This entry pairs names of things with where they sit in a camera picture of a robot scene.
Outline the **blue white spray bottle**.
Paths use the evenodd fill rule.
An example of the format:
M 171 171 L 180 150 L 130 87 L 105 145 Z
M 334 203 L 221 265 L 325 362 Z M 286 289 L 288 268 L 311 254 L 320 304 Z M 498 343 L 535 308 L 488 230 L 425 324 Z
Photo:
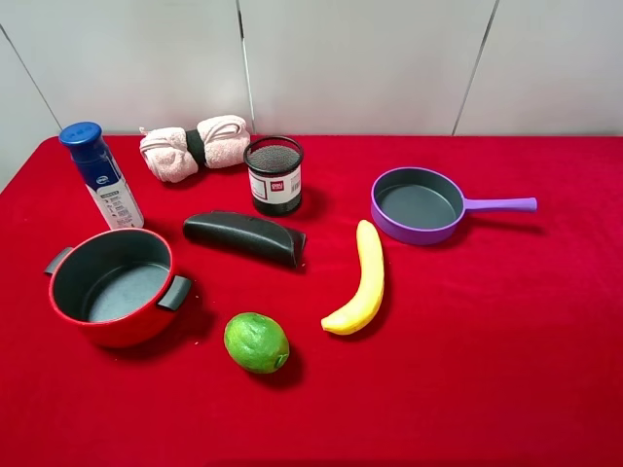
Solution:
M 93 122 L 65 127 L 58 136 L 111 230 L 142 228 L 144 217 L 103 139 L 102 128 Z

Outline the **yellow toy banana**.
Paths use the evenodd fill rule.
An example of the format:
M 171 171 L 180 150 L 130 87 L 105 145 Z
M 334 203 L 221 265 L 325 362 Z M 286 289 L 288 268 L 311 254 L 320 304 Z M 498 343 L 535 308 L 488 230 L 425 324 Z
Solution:
M 324 331 L 351 335 L 367 326 L 376 316 L 385 291 L 384 254 L 379 234 L 372 223 L 361 220 L 356 228 L 360 281 L 354 296 L 342 307 L 322 318 Z

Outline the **black mesh pen holder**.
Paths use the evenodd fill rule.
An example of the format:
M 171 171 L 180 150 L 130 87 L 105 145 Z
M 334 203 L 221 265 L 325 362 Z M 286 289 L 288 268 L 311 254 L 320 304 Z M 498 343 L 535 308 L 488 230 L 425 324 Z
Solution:
M 252 201 L 261 214 L 279 217 L 302 203 L 303 147 L 286 136 L 265 136 L 244 150 Z

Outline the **red toy cooking pot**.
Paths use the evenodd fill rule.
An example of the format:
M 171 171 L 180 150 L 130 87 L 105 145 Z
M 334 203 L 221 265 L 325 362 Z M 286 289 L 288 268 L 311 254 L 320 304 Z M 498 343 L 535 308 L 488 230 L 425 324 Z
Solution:
M 134 346 L 161 333 L 192 286 L 175 273 L 168 242 L 138 228 L 99 233 L 67 247 L 45 274 L 57 315 L 108 348 Z

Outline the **rolled pink towel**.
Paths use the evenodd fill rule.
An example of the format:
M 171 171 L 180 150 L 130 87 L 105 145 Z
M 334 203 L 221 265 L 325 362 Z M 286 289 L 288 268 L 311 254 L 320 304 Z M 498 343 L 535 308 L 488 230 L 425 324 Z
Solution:
M 219 169 L 243 163 L 250 143 L 246 121 L 236 115 L 212 117 L 193 129 L 139 129 L 139 152 L 162 182 L 178 183 L 202 168 Z

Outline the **black glasses case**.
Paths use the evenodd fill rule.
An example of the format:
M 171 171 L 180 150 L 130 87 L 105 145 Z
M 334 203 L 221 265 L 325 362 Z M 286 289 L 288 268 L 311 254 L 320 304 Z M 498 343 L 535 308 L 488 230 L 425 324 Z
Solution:
M 228 211 L 196 214 L 185 220 L 185 237 L 295 269 L 303 259 L 307 236 L 274 221 Z

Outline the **green lime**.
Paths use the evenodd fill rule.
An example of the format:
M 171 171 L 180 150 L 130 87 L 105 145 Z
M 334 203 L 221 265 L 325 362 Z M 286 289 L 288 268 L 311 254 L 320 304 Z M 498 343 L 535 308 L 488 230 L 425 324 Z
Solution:
M 280 325 L 255 312 L 240 313 L 227 323 L 224 344 L 233 360 L 254 374 L 276 372 L 290 355 L 289 341 Z

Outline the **purple toy frying pan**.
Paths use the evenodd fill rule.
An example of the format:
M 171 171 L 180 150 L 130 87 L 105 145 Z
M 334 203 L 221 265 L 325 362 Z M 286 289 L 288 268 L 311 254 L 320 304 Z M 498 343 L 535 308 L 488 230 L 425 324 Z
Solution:
M 535 198 L 471 199 L 447 176 L 423 167 L 398 167 L 371 188 L 371 215 L 378 228 L 406 244 L 432 245 L 451 237 L 468 212 L 537 209 Z

